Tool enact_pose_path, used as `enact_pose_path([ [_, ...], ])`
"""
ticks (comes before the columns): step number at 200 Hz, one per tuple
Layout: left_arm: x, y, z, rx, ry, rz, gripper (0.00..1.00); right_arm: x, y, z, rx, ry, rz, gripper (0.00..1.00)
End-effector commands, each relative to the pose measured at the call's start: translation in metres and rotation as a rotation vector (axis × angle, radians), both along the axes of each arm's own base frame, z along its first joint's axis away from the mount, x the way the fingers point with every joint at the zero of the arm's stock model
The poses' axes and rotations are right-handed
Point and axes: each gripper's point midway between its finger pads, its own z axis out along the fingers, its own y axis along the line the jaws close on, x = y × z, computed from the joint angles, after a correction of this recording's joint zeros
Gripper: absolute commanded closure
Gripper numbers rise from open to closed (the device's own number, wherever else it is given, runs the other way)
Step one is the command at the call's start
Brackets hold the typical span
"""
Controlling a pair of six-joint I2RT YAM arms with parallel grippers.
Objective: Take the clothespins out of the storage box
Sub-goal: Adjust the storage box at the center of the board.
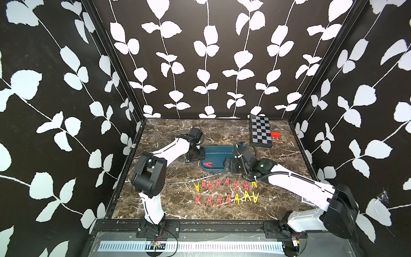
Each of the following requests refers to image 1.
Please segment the red clothespin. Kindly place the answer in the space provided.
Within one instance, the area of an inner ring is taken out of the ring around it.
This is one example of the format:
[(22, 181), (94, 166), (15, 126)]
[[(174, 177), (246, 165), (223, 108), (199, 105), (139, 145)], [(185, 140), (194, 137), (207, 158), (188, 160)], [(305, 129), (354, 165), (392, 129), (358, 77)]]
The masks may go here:
[(219, 179), (219, 178), (217, 179), (215, 188), (221, 188), (221, 183), (220, 183), (220, 179)]
[(203, 180), (201, 183), (201, 190), (203, 190), (204, 188), (207, 189), (207, 184), (205, 180)]
[(234, 184), (234, 188), (237, 190), (239, 187), (239, 181), (236, 182), (235, 180), (233, 180), (233, 184)]
[(212, 189), (213, 185), (214, 185), (214, 180), (212, 182), (208, 181), (208, 189), (209, 190)]
[(212, 162), (205, 162), (205, 163), (203, 163), (203, 165), (205, 166), (205, 167), (208, 167), (208, 168), (212, 168), (213, 166), (212, 166)]
[(248, 190), (249, 190), (249, 186), (248, 186), (248, 182), (247, 182), (247, 181), (243, 182), (243, 186), (244, 186), (245, 191), (248, 191)]
[(223, 186), (230, 187), (230, 179), (229, 179), (229, 178), (227, 178), (227, 179), (225, 180)]

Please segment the teal plastic storage box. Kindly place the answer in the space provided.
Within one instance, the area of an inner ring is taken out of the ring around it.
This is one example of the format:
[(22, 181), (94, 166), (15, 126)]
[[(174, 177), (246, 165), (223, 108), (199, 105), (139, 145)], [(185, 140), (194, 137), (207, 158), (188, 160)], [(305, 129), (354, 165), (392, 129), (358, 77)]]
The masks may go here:
[[(231, 172), (233, 161), (233, 146), (205, 146), (205, 157), (200, 161), (200, 167), (205, 172), (220, 173)], [(203, 163), (212, 162), (212, 168), (205, 167)]]

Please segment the yellow clothespin second row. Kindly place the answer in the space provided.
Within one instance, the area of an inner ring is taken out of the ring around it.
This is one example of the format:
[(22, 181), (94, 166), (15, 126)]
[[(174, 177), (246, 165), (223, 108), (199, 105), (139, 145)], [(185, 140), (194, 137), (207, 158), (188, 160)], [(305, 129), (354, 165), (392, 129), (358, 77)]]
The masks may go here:
[(253, 203), (257, 203), (257, 202), (258, 202), (259, 195), (260, 195), (259, 193), (253, 192)]
[(251, 197), (250, 197), (248, 191), (244, 191), (244, 198), (245, 198), (245, 200), (251, 201)]
[(234, 202), (236, 202), (238, 205), (240, 205), (240, 200), (239, 200), (239, 195), (238, 194), (235, 195)]

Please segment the red clothespin second row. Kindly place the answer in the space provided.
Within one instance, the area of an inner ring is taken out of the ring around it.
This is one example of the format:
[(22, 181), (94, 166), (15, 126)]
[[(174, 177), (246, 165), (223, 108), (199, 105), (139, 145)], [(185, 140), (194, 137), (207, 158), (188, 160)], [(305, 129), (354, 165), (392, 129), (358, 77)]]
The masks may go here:
[(207, 207), (212, 207), (212, 206), (213, 206), (213, 202), (212, 202), (212, 197), (211, 197), (211, 196), (208, 197), (206, 206), (207, 206)]
[(231, 195), (228, 194), (225, 203), (227, 203), (228, 205), (231, 205)]
[(201, 194), (195, 194), (195, 204), (198, 205), (201, 199)]
[(221, 206), (222, 205), (222, 199), (221, 196), (217, 197), (217, 201), (216, 201), (216, 206)]

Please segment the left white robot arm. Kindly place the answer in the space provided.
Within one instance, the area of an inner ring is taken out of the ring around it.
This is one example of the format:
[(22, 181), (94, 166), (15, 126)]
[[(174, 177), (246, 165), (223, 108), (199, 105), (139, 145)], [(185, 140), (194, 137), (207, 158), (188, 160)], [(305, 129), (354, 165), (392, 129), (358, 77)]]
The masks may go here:
[(165, 213), (162, 210), (161, 191), (165, 186), (167, 167), (180, 156), (185, 162), (203, 160), (204, 148), (200, 146), (203, 132), (193, 127), (188, 134), (181, 134), (162, 149), (140, 154), (132, 178), (132, 186), (138, 192), (144, 208), (144, 225), (156, 235), (165, 229)]

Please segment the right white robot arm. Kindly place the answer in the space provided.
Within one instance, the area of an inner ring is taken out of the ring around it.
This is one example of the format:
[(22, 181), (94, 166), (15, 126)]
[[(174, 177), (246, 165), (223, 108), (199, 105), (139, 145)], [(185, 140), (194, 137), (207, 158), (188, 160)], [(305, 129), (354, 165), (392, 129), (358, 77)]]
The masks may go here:
[(340, 238), (358, 240), (356, 218), (359, 208), (348, 186), (317, 182), (271, 159), (259, 160), (245, 144), (235, 142), (233, 147), (232, 156), (223, 162), (224, 170), (242, 173), (252, 182), (264, 182), (281, 187), (315, 206), (315, 209), (310, 211), (287, 214), (287, 228), (295, 232), (324, 230)]

